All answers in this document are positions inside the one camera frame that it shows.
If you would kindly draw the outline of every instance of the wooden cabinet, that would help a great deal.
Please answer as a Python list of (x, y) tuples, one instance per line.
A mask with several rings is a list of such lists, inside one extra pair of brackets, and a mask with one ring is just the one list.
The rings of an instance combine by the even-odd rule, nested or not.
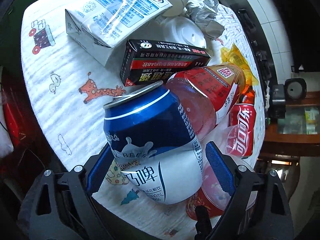
[(320, 91), (301, 101), (287, 101), (285, 119), (267, 127), (263, 153), (320, 156)]

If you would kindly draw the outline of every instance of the metal screw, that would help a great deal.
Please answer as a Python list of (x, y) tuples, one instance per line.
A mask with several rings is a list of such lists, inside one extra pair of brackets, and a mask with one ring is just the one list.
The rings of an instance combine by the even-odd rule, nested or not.
[(277, 176), (277, 172), (275, 170), (270, 170), (269, 173), (273, 177)]
[(46, 170), (45, 172), (44, 172), (44, 175), (45, 176), (49, 176), (51, 174), (51, 171), (50, 170)]
[(75, 172), (80, 172), (82, 171), (82, 166), (81, 165), (78, 165), (74, 168)]
[(245, 172), (245, 171), (247, 170), (247, 167), (244, 166), (244, 165), (240, 165), (240, 166), (238, 167), (238, 169), (239, 169), (239, 171)]

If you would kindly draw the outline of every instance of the yellow plastic wrapper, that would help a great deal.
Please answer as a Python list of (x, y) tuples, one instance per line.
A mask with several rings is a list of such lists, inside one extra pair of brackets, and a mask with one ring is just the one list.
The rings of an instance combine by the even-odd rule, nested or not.
[(232, 45), (232, 48), (230, 50), (226, 47), (221, 48), (220, 52), (222, 62), (230, 62), (236, 64), (239, 68), (242, 69), (242, 71), (244, 72), (246, 85), (259, 85), (259, 81), (252, 74), (248, 62), (242, 56), (240, 50), (235, 44)]

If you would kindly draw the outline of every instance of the bottle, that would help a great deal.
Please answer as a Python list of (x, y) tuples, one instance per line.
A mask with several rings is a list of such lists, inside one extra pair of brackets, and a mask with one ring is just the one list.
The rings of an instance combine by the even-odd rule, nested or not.
[(227, 115), (244, 86), (243, 71), (231, 63), (181, 71), (166, 84), (180, 99), (199, 140)]

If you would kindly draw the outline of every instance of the box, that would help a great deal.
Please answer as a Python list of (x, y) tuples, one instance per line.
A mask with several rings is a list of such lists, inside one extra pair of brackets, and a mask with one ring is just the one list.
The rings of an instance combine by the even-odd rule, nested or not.
[(166, 41), (128, 40), (120, 78), (125, 87), (164, 83), (179, 71), (206, 66), (206, 49)]
[(82, 0), (66, 8), (66, 32), (105, 65), (113, 48), (172, 5), (167, 0)]

